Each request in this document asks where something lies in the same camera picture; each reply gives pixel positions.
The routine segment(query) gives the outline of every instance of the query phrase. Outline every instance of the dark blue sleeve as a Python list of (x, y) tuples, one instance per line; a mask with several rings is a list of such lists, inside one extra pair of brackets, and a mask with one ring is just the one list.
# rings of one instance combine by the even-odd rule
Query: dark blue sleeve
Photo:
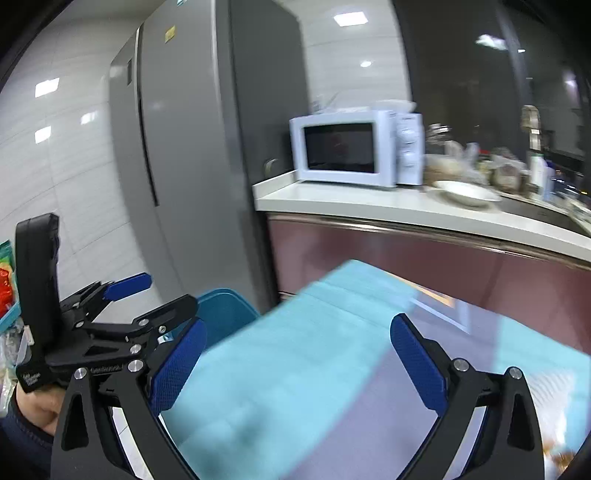
[(22, 459), (49, 477), (53, 437), (22, 416), (16, 393), (12, 395), (7, 416), (0, 419), (0, 428)]

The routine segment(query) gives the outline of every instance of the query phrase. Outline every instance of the white microwave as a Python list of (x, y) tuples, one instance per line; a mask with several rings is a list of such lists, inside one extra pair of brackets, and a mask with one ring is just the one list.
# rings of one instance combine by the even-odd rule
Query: white microwave
[(382, 187), (420, 185), (422, 130), (419, 113), (389, 110), (293, 118), (290, 133), (297, 177)]

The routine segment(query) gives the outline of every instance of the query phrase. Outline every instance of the white plate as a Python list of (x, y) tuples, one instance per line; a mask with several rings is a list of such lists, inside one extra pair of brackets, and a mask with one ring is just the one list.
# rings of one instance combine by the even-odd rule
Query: white plate
[(462, 181), (439, 180), (433, 183), (433, 186), (444, 191), (455, 201), (471, 207), (501, 201), (501, 197), (492, 190)]

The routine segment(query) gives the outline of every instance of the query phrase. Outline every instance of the countertop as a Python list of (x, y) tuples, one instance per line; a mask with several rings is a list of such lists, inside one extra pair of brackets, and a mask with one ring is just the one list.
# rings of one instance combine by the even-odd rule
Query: countertop
[(256, 209), (263, 212), (420, 225), (516, 242), (591, 262), (591, 238), (503, 212), (496, 206), (459, 206), (436, 189), (300, 182), (295, 172), (289, 172), (256, 184), (253, 192)]

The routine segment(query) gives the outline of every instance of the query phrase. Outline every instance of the teal plastic bin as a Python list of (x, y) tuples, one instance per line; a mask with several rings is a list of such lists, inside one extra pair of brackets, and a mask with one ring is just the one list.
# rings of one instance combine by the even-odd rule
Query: teal plastic bin
[[(197, 298), (197, 316), (207, 327), (206, 349), (213, 347), (224, 338), (237, 332), (260, 317), (255, 308), (230, 288), (217, 288)], [(183, 329), (179, 325), (174, 334)]]

